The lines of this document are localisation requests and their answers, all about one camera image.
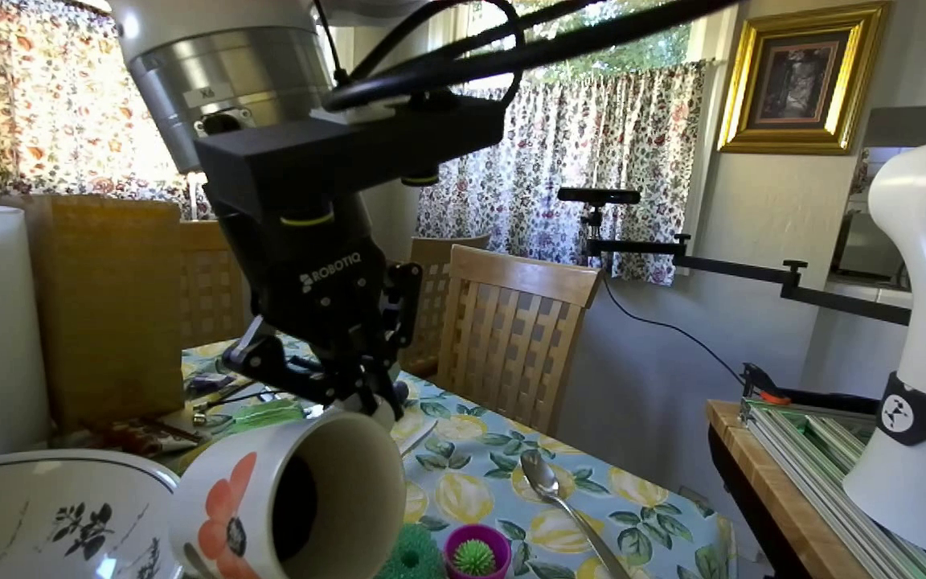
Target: floral plate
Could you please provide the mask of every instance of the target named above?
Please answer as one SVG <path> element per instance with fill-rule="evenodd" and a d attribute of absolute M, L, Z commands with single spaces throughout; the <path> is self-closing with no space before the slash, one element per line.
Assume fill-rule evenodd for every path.
<path fill-rule="evenodd" d="M 178 579 L 178 475 L 116 449 L 0 454 L 0 575 Z"/>

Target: floral tablecloth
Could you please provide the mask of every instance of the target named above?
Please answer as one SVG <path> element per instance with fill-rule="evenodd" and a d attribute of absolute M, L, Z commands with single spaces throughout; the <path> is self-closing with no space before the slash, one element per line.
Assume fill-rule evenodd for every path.
<path fill-rule="evenodd" d="M 209 373 L 219 349 L 221 344 L 188 349 L 184 373 Z M 401 383 L 410 384 L 410 407 L 394 436 L 410 439 L 433 422 L 425 445 L 410 449 L 401 464 L 410 479 L 406 522 L 431 527 L 438 544 L 458 523 L 483 522 L 511 536 L 511 575 L 604 579 L 608 571 L 581 530 L 530 491 L 517 457 L 533 446 L 564 479 L 565 498 L 620 554 L 632 575 L 734 575 L 734 530 L 707 506 L 507 422 L 428 380 L 401 373 Z M 231 398 L 243 401 L 207 410 L 219 432 L 310 413 L 310 404 L 289 394 Z"/>

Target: green object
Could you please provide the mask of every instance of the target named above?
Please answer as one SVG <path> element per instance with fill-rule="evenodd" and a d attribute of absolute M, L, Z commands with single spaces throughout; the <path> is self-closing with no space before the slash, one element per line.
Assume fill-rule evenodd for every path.
<path fill-rule="evenodd" d="M 486 575 L 496 570 L 496 554 L 486 540 L 463 540 L 455 554 L 455 566 L 470 575 Z"/>
<path fill-rule="evenodd" d="M 425 523 L 406 523 L 378 579 L 445 579 L 440 549 Z"/>

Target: framed picture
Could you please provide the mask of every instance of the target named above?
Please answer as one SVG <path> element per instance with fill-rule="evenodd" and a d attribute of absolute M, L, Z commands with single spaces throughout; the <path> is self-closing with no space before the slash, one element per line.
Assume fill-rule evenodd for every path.
<path fill-rule="evenodd" d="M 846 153 L 883 25 L 883 2 L 747 19 L 720 150 Z"/>

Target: wooden chair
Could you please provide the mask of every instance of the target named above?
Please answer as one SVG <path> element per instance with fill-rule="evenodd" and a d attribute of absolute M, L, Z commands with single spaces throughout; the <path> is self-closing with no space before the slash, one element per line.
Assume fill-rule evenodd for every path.
<path fill-rule="evenodd" d="M 182 220 L 182 344 L 239 336 L 248 284 L 219 220 Z"/>
<path fill-rule="evenodd" d="M 415 377 L 433 377 L 438 371 L 438 340 L 440 340 L 440 312 L 451 278 L 451 247 L 470 243 L 486 247 L 490 239 L 415 239 L 411 242 L 411 262 L 425 269 L 422 278 L 422 301 L 411 330 L 411 344 L 399 349 L 399 367 Z"/>
<path fill-rule="evenodd" d="M 451 247 L 438 384 L 550 432 L 600 269 Z"/>

